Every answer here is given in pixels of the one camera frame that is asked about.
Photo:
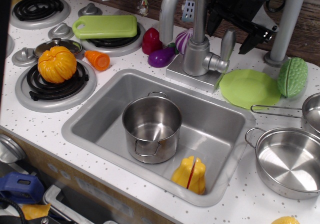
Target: stovetop burner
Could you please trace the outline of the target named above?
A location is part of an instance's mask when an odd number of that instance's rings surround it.
[[[71,79],[60,84],[49,83],[45,81],[38,71],[38,65],[33,66],[26,80],[32,91],[29,92],[31,99],[38,101],[39,99],[55,100],[68,97],[76,93],[89,80],[85,68],[77,62],[77,69]]]
[[[12,9],[10,23],[21,29],[41,29],[64,21],[69,14],[64,0],[21,0]]]
[[[14,6],[14,14],[21,20],[38,20],[61,12],[64,4],[60,0],[21,0]]]
[[[137,35],[135,37],[81,39],[80,43],[85,50],[96,50],[106,53],[110,57],[124,56],[135,52],[142,46],[146,30],[140,23],[137,24]]]
[[[37,65],[28,68],[15,85],[19,103],[29,110],[46,113],[60,112],[83,103],[94,92],[97,77],[94,69],[82,60],[77,59],[77,69],[70,82],[55,85],[42,80]]]
[[[96,47],[119,48],[135,42],[141,34],[139,26],[134,37],[129,38],[90,38],[88,42],[92,42]]]

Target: gray burner ring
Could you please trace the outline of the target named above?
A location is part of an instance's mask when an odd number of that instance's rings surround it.
[[[60,0],[63,3],[63,10],[56,12],[52,16],[40,20],[34,21],[20,21],[14,14],[14,10],[11,10],[10,23],[17,28],[21,29],[42,29],[54,26],[64,21],[70,14],[70,6],[64,0]]]
[[[33,101],[29,95],[31,89],[26,79],[29,70],[32,68],[30,67],[25,72],[23,72],[22,75],[20,75],[15,84],[15,93],[19,103],[23,107],[35,112],[54,113],[73,108],[86,101],[96,88],[97,77],[94,69],[89,64],[85,63],[82,60],[77,59],[77,61],[84,66],[86,73],[88,73],[89,75],[89,80],[85,83],[83,89],[81,89],[78,93],[71,97],[66,97],[59,100],[40,99],[38,101]]]
[[[85,50],[96,50],[102,53],[108,54],[110,57],[121,57],[130,53],[137,51],[142,46],[142,40],[144,38],[144,34],[146,32],[145,28],[140,24],[137,23],[140,28],[140,36],[139,38],[126,46],[122,46],[119,48],[105,48],[105,47],[96,47],[93,43],[88,42],[86,39],[81,39],[80,43]]]

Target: pan handle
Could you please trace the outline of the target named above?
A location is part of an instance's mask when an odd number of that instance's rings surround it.
[[[160,91],[155,91],[155,92],[150,92],[149,94],[148,94],[148,97],[151,95],[151,94],[153,94],[153,93],[160,93],[160,94],[163,94],[164,95],[164,97],[166,98],[166,99],[168,99],[168,96],[165,94],[165,93],[163,93],[163,92],[160,92]]]
[[[255,111],[253,108],[255,107],[264,107],[264,108],[278,108],[278,109],[290,109],[290,110],[302,110],[301,108],[289,108],[289,107],[279,107],[279,106],[267,106],[267,105],[252,105],[250,110],[254,113],[259,114],[268,114],[268,115],[275,115],[275,116],[282,116],[282,117],[291,117],[291,118],[303,118],[302,116],[295,116],[289,114],[277,114],[277,113],[265,113],[265,112],[258,112]]]
[[[137,154],[137,155],[139,155],[139,156],[142,156],[142,157],[152,157],[152,156],[155,156],[155,155],[157,154],[158,149],[159,149],[159,147],[161,146],[161,143],[158,142],[158,146],[157,146],[157,148],[156,148],[156,150],[155,150],[155,152],[154,152],[153,154],[142,154],[142,153],[138,153],[138,152],[137,152],[137,145],[138,145],[138,139],[135,141],[135,150],[134,150],[135,154]]]
[[[265,133],[266,131],[265,131],[264,129],[262,129],[262,128],[255,127],[255,128],[251,128],[250,130],[248,130],[247,133],[245,134],[244,139],[245,139],[246,143],[248,143],[250,146],[252,146],[254,149],[256,149],[256,147],[255,147],[255,146],[248,140],[248,138],[247,138],[249,132],[253,131],[254,129],[259,129],[259,130],[263,131],[264,133]]]

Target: play kitchen sink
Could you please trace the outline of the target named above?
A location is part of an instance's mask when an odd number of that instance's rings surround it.
[[[122,122],[125,108],[150,92],[163,92],[182,115],[176,153],[148,164],[127,148]],[[256,124],[247,110],[158,79],[137,70],[119,71],[62,127],[63,137],[196,206],[222,198],[246,147],[246,131]],[[171,181],[183,158],[199,157],[206,166],[205,192],[193,193]]]

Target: black coil burner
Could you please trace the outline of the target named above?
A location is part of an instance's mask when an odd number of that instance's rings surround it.
[[[136,36],[129,38],[90,38],[88,41],[92,42],[96,47],[120,48],[135,42],[139,38],[141,34],[139,26],[136,32]]]
[[[14,14],[20,21],[39,20],[61,12],[64,4],[60,0],[21,0],[14,6]]]
[[[76,93],[83,87],[85,81],[89,80],[85,68],[77,62],[77,71],[71,79],[66,80],[60,84],[49,83],[45,81],[38,71],[38,65],[33,66],[27,74],[27,83],[32,91],[29,92],[31,99],[38,101],[43,100],[56,100],[68,97]]]

